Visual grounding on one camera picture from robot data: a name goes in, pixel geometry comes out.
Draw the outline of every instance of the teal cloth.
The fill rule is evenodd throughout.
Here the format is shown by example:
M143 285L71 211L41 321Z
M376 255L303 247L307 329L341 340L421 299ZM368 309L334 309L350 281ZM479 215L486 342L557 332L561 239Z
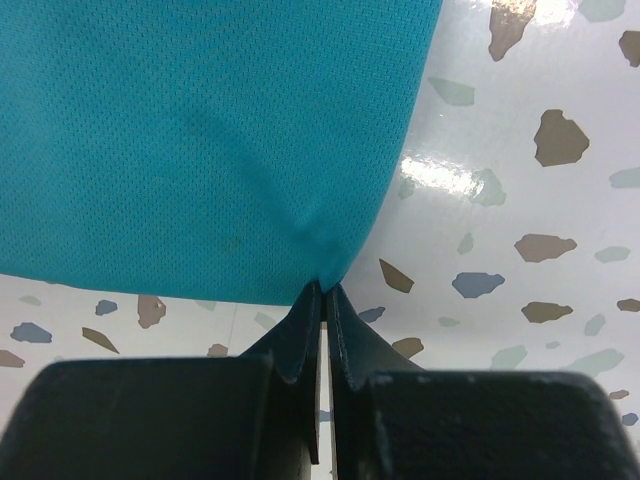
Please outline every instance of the teal cloth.
M440 0L0 0L0 272L288 304L388 188Z

